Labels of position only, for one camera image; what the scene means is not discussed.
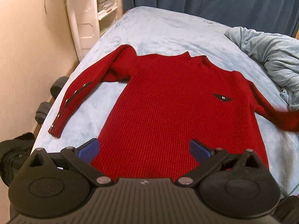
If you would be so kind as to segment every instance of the mattress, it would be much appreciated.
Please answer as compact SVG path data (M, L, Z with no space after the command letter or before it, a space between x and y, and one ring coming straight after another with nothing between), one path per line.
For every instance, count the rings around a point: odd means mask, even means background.
M54 138L47 131L70 83L84 69L122 44L132 45L138 55L178 55L185 51L191 56L206 55L222 69L241 72L254 82L275 108L286 110L287 104L279 96L280 88L268 77L263 67L225 37L227 28L203 18L157 8L138 7L128 11L100 38L71 74L42 125L34 149L43 147L47 152L59 152L67 146L78 147L98 137L125 83L99 84L70 118L61 138ZM281 131L260 115L256 115L256 118L266 146L270 172L277 180L282 196L299 194L299 142L296 134Z

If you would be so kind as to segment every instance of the black chest patch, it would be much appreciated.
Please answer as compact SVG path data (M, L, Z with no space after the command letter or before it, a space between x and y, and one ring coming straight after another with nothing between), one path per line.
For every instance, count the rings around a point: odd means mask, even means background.
M232 100L233 100L233 99L231 99L231 98L225 97L225 96L220 95L220 94L215 94L215 93L213 93L213 95L214 95L216 98L218 98L218 99L220 99L221 101L224 101L224 102L229 102L229 101L232 101Z

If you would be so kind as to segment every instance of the curtain fold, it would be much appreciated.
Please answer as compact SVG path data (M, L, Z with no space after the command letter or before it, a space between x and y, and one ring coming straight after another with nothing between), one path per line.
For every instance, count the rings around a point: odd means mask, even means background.
M123 0L124 11L151 6L187 13L230 27L295 36L299 28L299 0Z

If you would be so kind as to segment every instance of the red sweater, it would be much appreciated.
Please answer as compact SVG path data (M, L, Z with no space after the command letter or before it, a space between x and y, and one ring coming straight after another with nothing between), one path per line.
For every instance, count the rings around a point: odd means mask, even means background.
M298 112L275 111L238 71L220 69L204 55L137 56L122 45L71 83L49 133L60 137L100 82L124 80L128 85L101 130L101 152L92 162L113 179L178 178L198 165L189 153L191 139L231 153L254 149L268 166L255 112L284 130L299 130Z

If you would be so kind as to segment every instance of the wall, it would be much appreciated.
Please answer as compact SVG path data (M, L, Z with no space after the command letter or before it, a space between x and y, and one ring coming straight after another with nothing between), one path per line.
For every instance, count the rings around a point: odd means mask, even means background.
M35 111L50 87L77 63L65 0L0 0L0 141L36 126ZM0 183L0 224L8 221Z

